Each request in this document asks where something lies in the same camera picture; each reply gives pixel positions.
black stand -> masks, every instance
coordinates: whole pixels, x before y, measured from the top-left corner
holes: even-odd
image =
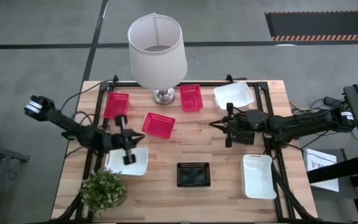
[[[347,177],[358,174],[358,157],[337,164],[322,167],[308,172],[309,182],[317,183],[332,180],[339,177]]]

red plastic basket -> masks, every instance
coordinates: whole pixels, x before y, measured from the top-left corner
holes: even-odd
[[[173,118],[155,113],[148,113],[142,131],[147,134],[168,139],[171,137],[174,124],[175,119]]]
[[[110,93],[107,100],[104,118],[114,119],[119,114],[126,114],[129,105],[129,95],[126,93]]]
[[[200,111],[203,108],[200,85],[181,86],[180,98],[184,112]]]

black floor mat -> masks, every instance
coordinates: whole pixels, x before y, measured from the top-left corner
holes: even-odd
[[[273,40],[358,40],[358,11],[266,12]]]

potted plant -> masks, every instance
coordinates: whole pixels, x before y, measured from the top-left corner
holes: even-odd
[[[107,208],[116,208],[127,198],[127,187],[119,173],[109,169],[91,172],[88,179],[83,180],[80,189],[81,201],[92,212],[105,212]]]

concrete floor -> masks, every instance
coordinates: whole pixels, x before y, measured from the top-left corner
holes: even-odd
[[[90,43],[101,0],[0,0],[0,44]],[[111,0],[100,43],[126,42],[127,28],[140,16],[157,12],[174,17],[185,41],[270,41],[266,11],[358,10],[358,0]],[[0,145],[31,154],[28,164],[12,163],[19,173],[0,196],[0,223],[40,222],[50,218],[67,141],[61,129],[24,115],[31,95],[44,95],[61,105],[81,86],[89,49],[0,50]],[[297,47],[188,47],[187,80],[234,77],[284,80],[288,97],[307,107],[326,95],[341,97],[345,85],[358,83],[358,45]],[[133,80],[127,49],[98,49],[90,80],[118,75]],[[65,108],[75,110],[76,99]],[[306,143],[313,136],[301,139]],[[346,150],[358,156],[350,134],[321,138],[315,149]],[[351,222],[348,200],[315,198],[319,216]]]

